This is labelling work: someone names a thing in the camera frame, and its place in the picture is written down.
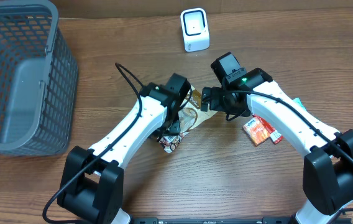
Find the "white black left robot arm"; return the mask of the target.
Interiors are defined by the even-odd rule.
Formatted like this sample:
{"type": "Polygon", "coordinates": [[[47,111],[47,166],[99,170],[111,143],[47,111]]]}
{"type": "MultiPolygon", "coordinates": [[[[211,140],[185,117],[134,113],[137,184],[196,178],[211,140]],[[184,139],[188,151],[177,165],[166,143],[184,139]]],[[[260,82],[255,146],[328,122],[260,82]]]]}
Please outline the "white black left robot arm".
{"type": "Polygon", "coordinates": [[[176,73],[165,85],[144,86],[109,134],[89,149],[75,146],[68,153],[57,204],[78,216],[77,223],[132,223],[121,208],[124,171],[148,137],[180,132],[178,112],[190,89],[176,73]]]}

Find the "orange Kleenex tissue pack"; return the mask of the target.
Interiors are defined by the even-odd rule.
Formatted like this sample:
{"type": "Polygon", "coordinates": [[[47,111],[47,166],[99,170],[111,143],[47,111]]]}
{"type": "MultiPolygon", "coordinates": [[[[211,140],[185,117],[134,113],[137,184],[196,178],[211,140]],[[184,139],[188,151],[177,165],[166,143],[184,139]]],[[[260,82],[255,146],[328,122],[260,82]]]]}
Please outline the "orange Kleenex tissue pack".
{"type": "Polygon", "coordinates": [[[251,118],[243,125],[243,130],[247,133],[255,146],[258,146],[270,137],[270,133],[256,117],[251,118]]]}

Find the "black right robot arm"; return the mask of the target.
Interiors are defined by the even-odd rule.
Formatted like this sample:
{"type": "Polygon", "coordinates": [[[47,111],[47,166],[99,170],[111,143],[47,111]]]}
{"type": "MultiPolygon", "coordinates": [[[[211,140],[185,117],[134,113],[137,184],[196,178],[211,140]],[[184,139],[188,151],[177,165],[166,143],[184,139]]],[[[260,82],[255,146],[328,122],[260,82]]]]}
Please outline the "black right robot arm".
{"type": "Polygon", "coordinates": [[[247,71],[230,52],[211,69],[219,87],[202,91],[203,111],[222,111],[228,121],[251,114],[271,124],[302,156],[307,201],[290,223],[336,223],[353,202],[353,129],[341,133],[296,104],[261,68],[247,71]]]}

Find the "beige Pantree snack pouch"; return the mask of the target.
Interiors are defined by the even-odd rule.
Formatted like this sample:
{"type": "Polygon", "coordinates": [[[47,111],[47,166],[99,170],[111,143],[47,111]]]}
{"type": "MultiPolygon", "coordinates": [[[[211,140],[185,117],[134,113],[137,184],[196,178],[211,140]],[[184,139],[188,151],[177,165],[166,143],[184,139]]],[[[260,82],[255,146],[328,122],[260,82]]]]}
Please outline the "beige Pantree snack pouch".
{"type": "Polygon", "coordinates": [[[201,93],[194,87],[188,93],[183,103],[188,103],[178,112],[180,122],[180,133],[176,136],[163,136],[160,145],[167,153],[172,153],[182,142],[183,138],[202,122],[213,117],[216,111],[201,111],[201,93]]]}

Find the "teal wet wipes pack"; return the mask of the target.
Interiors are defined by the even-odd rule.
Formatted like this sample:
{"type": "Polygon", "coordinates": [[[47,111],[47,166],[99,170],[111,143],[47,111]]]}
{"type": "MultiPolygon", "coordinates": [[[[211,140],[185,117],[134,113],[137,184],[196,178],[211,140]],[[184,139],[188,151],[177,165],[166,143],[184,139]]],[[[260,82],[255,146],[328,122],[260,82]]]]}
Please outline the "teal wet wipes pack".
{"type": "Polygon", "coordinates": [[[301,102],[301,100],[299,98],[294,98],[293,101],[298,104],[301,108],[303,108],[304,110],[306,110],[305,106],[303,105],[303,103],[301,102]]]}

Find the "red stick sachet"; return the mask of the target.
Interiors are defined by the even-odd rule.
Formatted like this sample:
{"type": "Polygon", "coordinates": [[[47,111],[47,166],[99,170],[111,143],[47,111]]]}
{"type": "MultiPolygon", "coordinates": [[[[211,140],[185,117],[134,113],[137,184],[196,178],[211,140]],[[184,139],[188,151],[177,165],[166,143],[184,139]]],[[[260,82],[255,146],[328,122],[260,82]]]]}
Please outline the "red stick sachet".
{"type": "Polygon", "coordinates": [[[283,136],[270,123],[256,114],[254,114],[253,117],[257,118],[263,124],[265,129],[269,132],[270,139],[274,144],[278,144],[283,140],[283,136]]]}

